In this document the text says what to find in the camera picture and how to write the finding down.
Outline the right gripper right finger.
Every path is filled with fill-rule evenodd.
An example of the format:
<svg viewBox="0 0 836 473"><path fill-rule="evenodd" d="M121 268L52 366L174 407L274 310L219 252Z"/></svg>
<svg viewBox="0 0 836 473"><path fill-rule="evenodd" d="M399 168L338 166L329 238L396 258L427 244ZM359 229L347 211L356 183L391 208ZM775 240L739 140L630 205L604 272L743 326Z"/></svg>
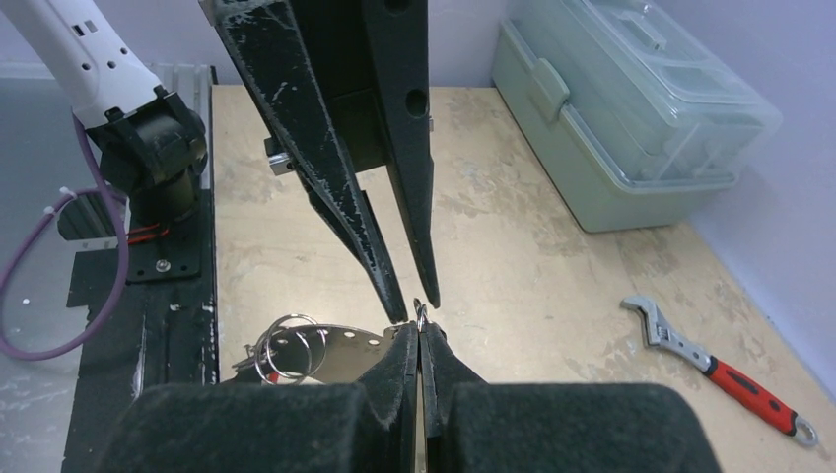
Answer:
<svg viewBox="0 0 836 473"><path fill-rule="evenodd" d="M421 330L431 472L718 472L695 412L653 383L491 384Z"/></svg>

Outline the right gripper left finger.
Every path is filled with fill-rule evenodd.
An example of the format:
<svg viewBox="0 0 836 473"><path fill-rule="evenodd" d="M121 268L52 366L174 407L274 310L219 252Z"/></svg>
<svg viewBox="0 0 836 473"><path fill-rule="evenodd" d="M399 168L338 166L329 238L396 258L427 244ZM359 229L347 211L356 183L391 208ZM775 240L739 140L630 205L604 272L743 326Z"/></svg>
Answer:
<svg viewBox="0 0 836 473"><path fill-rule="evenodd" d="M411 472L418 331L353 383L168 384L116 423L97 472Z"/></svg>

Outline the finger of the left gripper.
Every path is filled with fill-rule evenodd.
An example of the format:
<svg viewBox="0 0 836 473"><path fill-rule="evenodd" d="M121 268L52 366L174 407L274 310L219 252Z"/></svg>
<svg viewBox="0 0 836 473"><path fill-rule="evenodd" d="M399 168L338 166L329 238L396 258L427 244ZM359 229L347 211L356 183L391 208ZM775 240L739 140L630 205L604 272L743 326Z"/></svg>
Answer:
<svg viewBox="0 0 836 473"><path fill-rule="evenodd" d="M388 320L407 310L383 236L337 137L288 1L215 1L213 23L271 137L322 219L368 274Z"/></svg>
<svg viewBox="0 0 836 473"><path fill-rule="evenodd" d="M432 246L428 3L364 1L362 14L389 143L389 175L428 302L441 305Z"/></svg>

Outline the large perforated metal keyring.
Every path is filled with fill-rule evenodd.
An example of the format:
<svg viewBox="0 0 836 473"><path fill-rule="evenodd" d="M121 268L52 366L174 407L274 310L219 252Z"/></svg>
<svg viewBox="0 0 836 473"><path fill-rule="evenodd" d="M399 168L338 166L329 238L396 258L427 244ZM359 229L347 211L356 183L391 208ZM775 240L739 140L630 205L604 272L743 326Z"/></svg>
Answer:
<svg viewBox="0 0 836 473"><path fill-rule="evenodd" d="M230 383L298 385L358 382L383 360L398 324L382 335L357 327L324 324L300 313L276 319L233 364Z"/></svg>

